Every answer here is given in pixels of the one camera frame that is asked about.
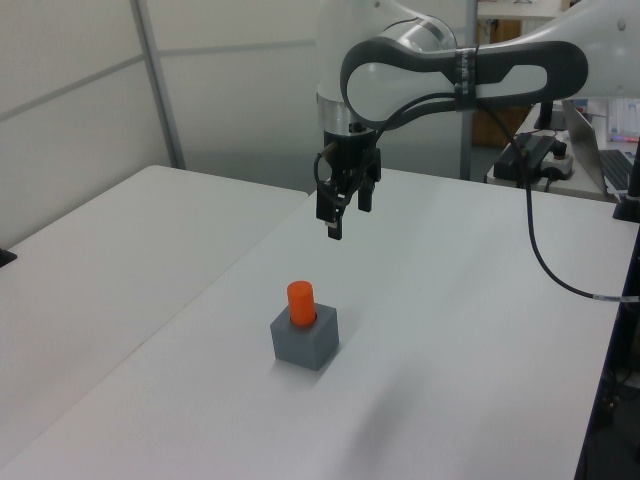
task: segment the cable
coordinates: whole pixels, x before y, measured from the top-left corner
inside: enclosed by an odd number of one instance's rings
[[[552,184],[553,182],[555,182],[556,180],[557,180],[557,179],[556,179],[556,176],[555,176],[553,173],[552,173],[551,175],[549,175],[549,178],[547,178],[547,184],[544,186],[544,191],[545,191],[546,193],[548,193],[548,192],[549,192],[549,187],[550,187],[550,186],[551,186],[551,184]]]
[[[411,108],[415,107],[420,103],[424,103],[429,100],[435,100],[438,98],[455,98],[455,95],[449,92],[430,93],[428,95],[423,95],[400,107],[398,110],[393,112],[393,114],[389,118],[387,118],[382,123],[382,125],[380,125],[380,128],[376,131],[375,137],[371,141],[371,145],[369,145],[368,155],[365,156],[365,159],[367,157],[370,157],[371,159],[368,162],[367,161],[362,162],[362,164],[358,167],[355,174],[353,175],[351,186],[343,196],[337,195],[325,184],[324,181],[320,180],[318,168],[319,168],[320,160],[324,157],[324,153],[326,152],[327,149],[325,149],[321,153],[318,153],[313,162],[313,176],[315,178],[318,191],[322,193],[325,197],[327,197],[329,200],[331,200],[336,206],[341,208],[346,208],[347,205],[351,203],[351,198],[353,197],[353,195],[358,191],[358,188],[360,188],[360,184],[362,183],[362,177],[364,176],[365,172],[375,162],[375,149],[376,149],[376,145],[378,144],[378,140],[380,140],[380,137],[382,136],[382,134],[385,131],[387,131],[387,129],[391,126],[391,124],[394,121],[396,121],[407,110],[410,110]]]
[[[502,120],[500,120],[498,115],[483,100],[478,100],[477,103],[478,103],[478,107],[480,107],[481,110],[486,112],[493,119],[493,121],[500,128],[500,130],[502,130],[502,133],[505,135],[505,138],[507,139],[507,141],[511,144],[511,148],[513,148],[513,151],[516,154],[516,157],[520,161],[520,170],[522,171],[522,177],[524,179],[525,193],[526,193],[526,199],[527,199],[527,225],[529,229],[529,240],[531,242],[531,248],[533,249],[533,253],[535,254],[536,259],[538,260],[538,263],[540,264],[542,269],[545,271],[545,273],[562,288],[569,290],[570,292],[575,293],[576,295],[580,295],[581,297],[592,298],[594,300],[600,300],[605,302],[639,303],[640,297],[638,296],[613,297],[608,295],[588,293],[583,290],[579,290],[575,287],[572,287],[568,283],[565,283],[562,280],[560,280],[551,271],[551,269],[547,266],[544,259],[542,258],[542,255],[540,254],[540,250],[538,250],[538,244],[536,242],[535,231],[533,227],[533,202],[531,198],[531,179],[529,178],[529,175],[527,173],[527,161],[525,157],[522,155],[522,152],[520,151],[520,148],[516,144],[515,139],[513,138],[511,133],[509,133],[509,130],[507,129],[505,124],[502,122]]]

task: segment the desk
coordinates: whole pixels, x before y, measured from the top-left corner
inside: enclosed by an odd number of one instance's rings
[[[620,293],[638,227],[533,200],[551,268]],[[542,272],[523,192],[384,170],[344,220],[328,239],[310,197],[0,479],[573,479],[617,304]],[[301,278],[338,309],[320,372],[273,355]]]
[[[0,270],[0,466],[306,194],[149,167],[11,250]]]
[[[590,112],[596,113],[599,116],[593,117],[592,124],[596,132],[596,137],[598,140],[598,146],[600,150],[607,149],[619,149],[623,152],[631,151],[635,152],[636,145],[631,143],[624,142],[609,142],[607,141],[607,119],[604,117],[606,112],[606,106],[604,101],[590,101],[589,107]],[[534,129],[534,123],[537,120],[540,114],[540,105],[535,105],[527,118],[523,122],[522,126],[518,129],[518,133],[522,132],[531,132]],[[539,135],[551,135],[553,132],[543,131],[540,132]],[[567,144],[567,153],[573,155],[573,151],[571,149],[571,142],[569,140],[569,135],[567,132],[560,132],[557,136],[558,140],[563,141]],[[493,167],[489,170],[486,175],[486,183],[490,183],[493,185],[503,185],[503,186],[515,186],[515,182],[511,182],[509,180],[502,180],[499,178],[495,178],[493,175]],[[547,183],[546,178],[540,178],[534,180],[531,183],[532,190],[543,191],[544,187]],[[598,189],[596,184],[591,180],[589,174],[582,167],[582,164],[574,158],[573,159],[573,174],[571,178],[568,180],[559,180],[557,182],[553,182],[549,187],[550,193],[556,193],[559,195],[569,195],[572,197],[580,197],[580,198],[588,198],[591,200],[599,200],[611,202],[613,201],[611,198],[605,197],[602,192]]]
[[[478,19],[551,20],[562,13],[560,0],[533,0],[533,3],[514,3],[514,0],[478,2]]]

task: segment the orange cylinder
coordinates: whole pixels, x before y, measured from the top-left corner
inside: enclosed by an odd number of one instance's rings
[[[298,327],[309,327],[316,321],[316,305],[313,300],[313,287],[303,280],[293,282],[287,287],[289,298],[289,317]]]

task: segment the gray cube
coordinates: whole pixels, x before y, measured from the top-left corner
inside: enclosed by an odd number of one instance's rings
[[[271,324],[271,338],[276,358],[311,370],[319,370],[339,343],[338,312],[326,305],[316,305],[316,321],[310,327],[291,323],[287,306]]]

